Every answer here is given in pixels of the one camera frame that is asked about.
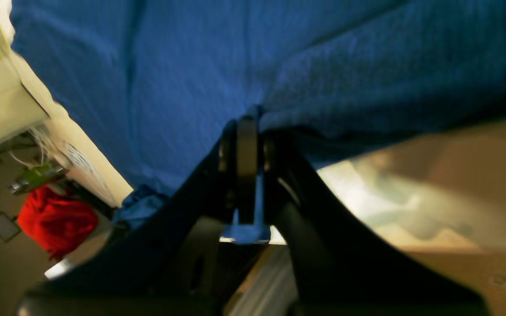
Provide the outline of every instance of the red cloth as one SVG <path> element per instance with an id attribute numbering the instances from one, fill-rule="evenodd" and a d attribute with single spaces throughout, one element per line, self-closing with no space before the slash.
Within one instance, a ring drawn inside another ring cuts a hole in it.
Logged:
<path id="1" fill-rule="evenodd" d="M 61 259 L 74 251 L 97 227 L 98 217 L 85 202 L 60 196 L 47 186 L 29 194 L 17 222 L 22 230 Z"/>

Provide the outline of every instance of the blue towel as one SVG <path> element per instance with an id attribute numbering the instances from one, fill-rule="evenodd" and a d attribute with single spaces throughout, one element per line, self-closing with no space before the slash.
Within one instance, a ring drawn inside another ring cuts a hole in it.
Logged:
<path id="1" fill-rule="evenodd" d="M 317 168 L 506 115 L 506 0 L 14 0 L 12 48 L 132 186 L 261 112 Z"/>

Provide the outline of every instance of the black metal frame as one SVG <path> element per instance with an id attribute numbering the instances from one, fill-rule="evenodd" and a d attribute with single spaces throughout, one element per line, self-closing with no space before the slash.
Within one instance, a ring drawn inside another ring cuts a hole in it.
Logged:
<path id="1" fill-rule="evenodd" d="M 239 190 L 251 190 L 251 179 L 243 176 L 255 176 L 241 172 L 243 164 L 236 163 L 244 158 L 236 148 L 252 144 L 250 136 L 237 133 L 238 126 L 228 124 L 181 189 L 142 228 L 90 262 L 30 292 L 23 306 L 40 307 L 34 301 L 49 295 L 54 300 L 69 297 L 62 302 L 66 306 L 75 300 L 72 295 L 84 300 L 93 294 L 99 299 L 129 296 L 135 298 L 133 314 L 137 315 L 147 311 L 136 307 L 142 296 L 153 300 L 177 296 L 185 298 L 182 309 L 195 304 L 205 314 L 221 313 L 221 309 L 208 310 L 219 307 L 202 298 L 210 294 L 211 262 L 221 224 L 231 222 L 236 205 L 248 201 Z M 267 133 L 255 142 L 259 148 L 255 161 L 264 169 L 265 222 L 281 232 L 293 260 L 300 304 L 291 308 L 292 314 L 329 312 L 330 306 L 339 314 L 370 314 L 380 309 L 407 315 L 416 306 L 419 312 L 424 309 L 430 314 L 442 310 L 439 306 L 466 315 L 486 314 L 476 293 L 408 258 L 357 220 L 291 146 L 289 134 Z M 107 304 L 103 308 L 113 315 L 114 300 Z M 159 304 L 155 312 L 181 312 L 174 306 Z"/>

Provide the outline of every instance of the green object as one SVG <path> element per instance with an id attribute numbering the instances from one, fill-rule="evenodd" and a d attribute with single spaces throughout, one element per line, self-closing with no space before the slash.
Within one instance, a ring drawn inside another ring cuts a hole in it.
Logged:
<path id="1" fill-rule="evenodd" d="M 63 176 L 67 172 L 68 170 L 62 166 L 54 166 L 52 164 L 38 166 L 23 172 L 23 174 L 9 186 L 9 190 L 14 195 L 24 194 Z"/>

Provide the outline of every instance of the red fabric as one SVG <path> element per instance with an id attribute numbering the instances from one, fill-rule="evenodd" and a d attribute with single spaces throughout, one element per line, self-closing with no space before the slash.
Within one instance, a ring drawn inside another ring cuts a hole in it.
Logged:
<path id="1" fill-rule="evenodd" d="M 50 253 L 51 259 L 74 251 L 98 221 L 85 202 L 60 196 L 47 186 L 29 194 L 17 218 L 22 230 Z"/>

